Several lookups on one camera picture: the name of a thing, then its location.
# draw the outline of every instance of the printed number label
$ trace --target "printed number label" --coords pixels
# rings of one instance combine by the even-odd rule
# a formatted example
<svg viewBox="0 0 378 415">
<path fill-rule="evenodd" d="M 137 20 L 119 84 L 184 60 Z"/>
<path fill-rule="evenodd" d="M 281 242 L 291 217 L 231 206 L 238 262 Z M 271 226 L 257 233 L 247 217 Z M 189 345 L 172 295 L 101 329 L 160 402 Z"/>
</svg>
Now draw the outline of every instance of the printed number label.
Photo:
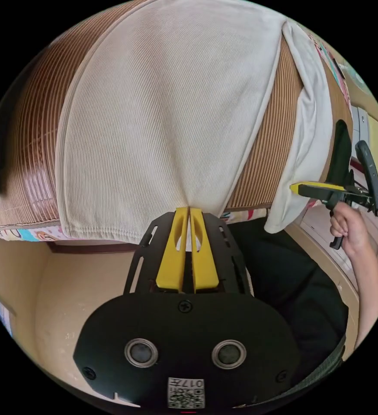
<svg viewBox="0 0 378 415">
<path fill-rule="evenodd" d="M 167 404 L 174 409 L 205 408 L 203 379 L 170 377 L 167 383 Z"/>
</svg>

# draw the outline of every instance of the wall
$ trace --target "wall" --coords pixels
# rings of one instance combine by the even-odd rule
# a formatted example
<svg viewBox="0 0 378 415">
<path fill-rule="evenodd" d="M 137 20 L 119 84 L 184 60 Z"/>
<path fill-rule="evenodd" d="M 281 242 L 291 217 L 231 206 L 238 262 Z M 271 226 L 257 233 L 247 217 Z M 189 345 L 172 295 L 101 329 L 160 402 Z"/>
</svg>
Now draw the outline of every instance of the wall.
<svg viewBox="0 0 378 415">
<path fill-rule="evenodd" d="M 51 251 L 42 242 L 0 239 L 0 302 L 10 308 L 12 335 L 34 361 L 40 363 L 35 337 L 36 298 Z"/>
<path fill-rule="evenodd" d="M 106 301 L 122 295 L 132 257 L 132 252 L 52 254 L 39 289 L 36 335 L 43 367 L 70 385 L 102 399 L 83 379 L 72 356 L 90 314 Z"/>
</svg>

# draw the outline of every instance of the mattress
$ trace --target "mattress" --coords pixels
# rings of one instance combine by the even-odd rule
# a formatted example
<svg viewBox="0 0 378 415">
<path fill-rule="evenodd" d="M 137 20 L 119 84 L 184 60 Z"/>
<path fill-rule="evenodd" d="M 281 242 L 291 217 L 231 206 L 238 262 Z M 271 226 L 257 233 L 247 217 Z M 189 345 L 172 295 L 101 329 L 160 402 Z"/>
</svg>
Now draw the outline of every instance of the mattress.
<svg viewBox="0 0 378 415">
<path fill-rule="evenodd" d="M 79 65 L 91 46 L 120 16 L 142 3 L 134 0 L 105 10 L 55 39 L 5 97 L 13 104 L 0 108 L 0 130 L 6 142 L 1 172 L 0 237 L 14 240 L 67 239 L 60 231 L 55 188 L 55 146 L 62 105 Z M 323 62 L 332 102 L 333 124 L 343 119 L 352 131 L 352 113 L 346 83 L 326 47 L 314 40 Z M 224 215 L 261 211 L 271 207 L 288 156 L 294 131 L 301 79 L 284 39 L 280 61 L 264 119 L 248 161 Z M 330 153 L 333 148 L 331 140 Z M 321 176 L 327 175 L 330 154 Z"/>
</svg>

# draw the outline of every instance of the human arm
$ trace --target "human arm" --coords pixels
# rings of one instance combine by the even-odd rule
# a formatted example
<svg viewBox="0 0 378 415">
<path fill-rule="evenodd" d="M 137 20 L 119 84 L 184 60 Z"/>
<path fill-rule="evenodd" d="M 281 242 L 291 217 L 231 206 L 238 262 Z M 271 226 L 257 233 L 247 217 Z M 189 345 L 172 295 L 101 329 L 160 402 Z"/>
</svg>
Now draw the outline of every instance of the human arm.
<svg viewBox="0 0 378 415">
<path fill-rule="evenodd" d="M 342 248 L 352 263 L 359 289 L 358 347 L 378 318 L 378 258 L 360 212 L 338 202 L 333 213 L 330 232 L 343 236 Z"/>
</svg>

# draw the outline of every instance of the cabinet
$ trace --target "cabinet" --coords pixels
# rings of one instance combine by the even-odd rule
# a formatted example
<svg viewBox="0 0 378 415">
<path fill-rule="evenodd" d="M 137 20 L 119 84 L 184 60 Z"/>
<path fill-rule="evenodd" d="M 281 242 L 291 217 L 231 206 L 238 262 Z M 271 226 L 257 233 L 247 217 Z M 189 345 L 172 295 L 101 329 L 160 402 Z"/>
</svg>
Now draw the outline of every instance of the cabinet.
<svg viewBox="0 0 378 415">
<path fill-rule="evenodd" d="M 352 106 L 352 118 L 353 118 L 353 132 L 352 132 L 352 157 L 357 159 L 355 152 L 355 145 L 360 140 L 369 143 L 369 119 L 368 113 L 359 107 Z"/>
</svg>

